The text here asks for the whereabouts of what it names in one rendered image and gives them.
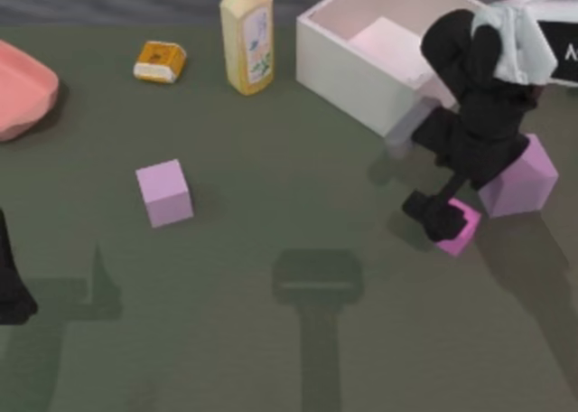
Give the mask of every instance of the purple cube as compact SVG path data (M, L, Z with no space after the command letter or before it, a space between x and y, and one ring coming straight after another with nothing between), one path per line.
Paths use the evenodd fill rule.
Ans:
M558 180L558 172L536 135L528 135L524 154L479 195L491 218L541 210Z
M465 219L468 221L468 223L457 238L454 240L442 240L436 245L439 249L443 249L445 252L453 255L454 257L458 257L473 238L473 235L476 232L476 228L478 228L478 224L480 223L481 214L478 211L472 209L467 204L464 204L455 198L450 200L450 204L463 210Z
M189 188L177 159L136 171L153 228L192 218Z

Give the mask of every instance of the white box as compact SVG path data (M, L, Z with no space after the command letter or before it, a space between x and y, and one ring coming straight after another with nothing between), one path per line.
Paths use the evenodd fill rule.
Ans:
M297 80L380 136L421 95L455 100L422 57L440 16L477 0L322 0L297 18Z

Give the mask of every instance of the pink cube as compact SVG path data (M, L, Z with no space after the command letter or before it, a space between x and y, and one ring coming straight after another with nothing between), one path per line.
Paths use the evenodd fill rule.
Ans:
M56 74L27 53L0 41L0 141L16 138L52 109Z
M478 228L478 224L480 223L481 214L472 209L467 204L464 204L455 198L450 200L450 204L463 210L465 219L468 223L457 238L454 240L442 240L436 245L438 248L443 249L445 252L453 255L454 257L458 257L473 238L473 235L476 232L476 228Z
M491 218L541 210L558 180L552 161L536 135L528 135L524 154L481 188L481 201Z
M189 187L177 159L141 168L136 178L153 228L192 218Z

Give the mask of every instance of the dark table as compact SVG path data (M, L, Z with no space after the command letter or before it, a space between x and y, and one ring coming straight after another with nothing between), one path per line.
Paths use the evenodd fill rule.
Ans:
M526 124L561 174L542 214L484 220L454 259L399 212L447 173L423 151L389 162L297 84L293 31L252 98L225 81L218 29L1 36L70 94L58 121L0 146L41 307L0 329L0 410L576 410L576 97L548 90ZM133 78L145 40L184 46L180 82ZM196 216L151 229L135 170L173 158Z

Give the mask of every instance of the yellow bottle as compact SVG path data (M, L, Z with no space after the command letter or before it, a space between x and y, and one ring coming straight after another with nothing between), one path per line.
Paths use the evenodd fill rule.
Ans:
M227 78L243 95L255 94L274 76L273 0L221 0Z

